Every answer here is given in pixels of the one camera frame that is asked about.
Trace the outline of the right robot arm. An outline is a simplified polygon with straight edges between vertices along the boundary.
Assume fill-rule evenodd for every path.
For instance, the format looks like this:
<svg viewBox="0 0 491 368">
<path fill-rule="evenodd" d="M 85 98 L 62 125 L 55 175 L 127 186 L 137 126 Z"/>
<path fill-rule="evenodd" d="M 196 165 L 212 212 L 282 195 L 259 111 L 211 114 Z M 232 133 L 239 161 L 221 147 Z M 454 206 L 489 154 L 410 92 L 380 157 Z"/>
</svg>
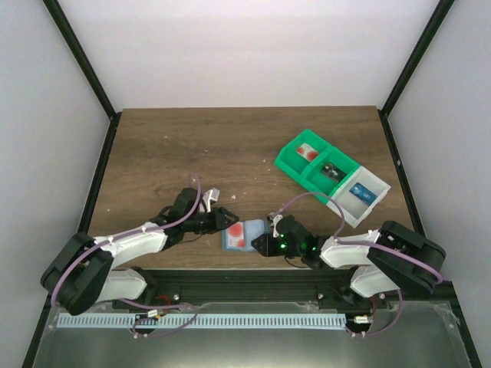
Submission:
<svg viewBox="0 0 491 368">
<path fill-rule="evenodd" d="M 263 257 L 299 258 L 310 269 L 353 269 L 349 288 L 369 298 L 388 291 L 428 297 L 443 282 L 447 253 L 437 243 L 395 221 L 362 235 L 315 236 L 294 216 L 277 215 L 272 230 L 251 241 Z"/>
</svg>

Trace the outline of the blue card holder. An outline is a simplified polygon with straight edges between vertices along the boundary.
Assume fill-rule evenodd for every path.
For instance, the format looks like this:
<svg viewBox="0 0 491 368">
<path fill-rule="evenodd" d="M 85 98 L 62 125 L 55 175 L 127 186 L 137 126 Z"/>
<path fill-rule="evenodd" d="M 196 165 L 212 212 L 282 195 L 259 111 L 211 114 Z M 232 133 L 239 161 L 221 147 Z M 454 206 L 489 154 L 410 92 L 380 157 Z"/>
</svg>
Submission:
<svg viewBox="0 0 491 368">
<path fill-rule="evenodd" d="M 241 250 L 226 249 L 226 230 L 222 231 L 222 249 L 224 251 L 237 252 L 254 252 L 255 249 L 251 246 L 251 241 L 269 232 L 268 226 L 264 220 L 253 219 L 241 222 L 244 225 L 245 247 Z"/>
</svg>

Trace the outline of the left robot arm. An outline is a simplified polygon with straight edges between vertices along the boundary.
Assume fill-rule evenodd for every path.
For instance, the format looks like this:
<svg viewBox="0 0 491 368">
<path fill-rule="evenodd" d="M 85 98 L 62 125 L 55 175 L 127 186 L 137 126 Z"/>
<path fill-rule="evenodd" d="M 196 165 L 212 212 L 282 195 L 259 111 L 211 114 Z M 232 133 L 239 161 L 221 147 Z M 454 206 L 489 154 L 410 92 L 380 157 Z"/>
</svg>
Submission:
<svg viewBox="0 0 491 368">
<path fill-rule="evenodd" d="M 73 235 L 41 276 L 51 304 L 73 316 L 95 304 L 125 299 L 136 301 L 150 282 L 141 271 L 119 267 L 144 255 L 166 251 L 184 235 L 213 235 L 239 222 L 229 210 L 216 206 L 219 190 L 185 188 L 172 205 L 142 225 L 114 235 Z"/>
</svg>

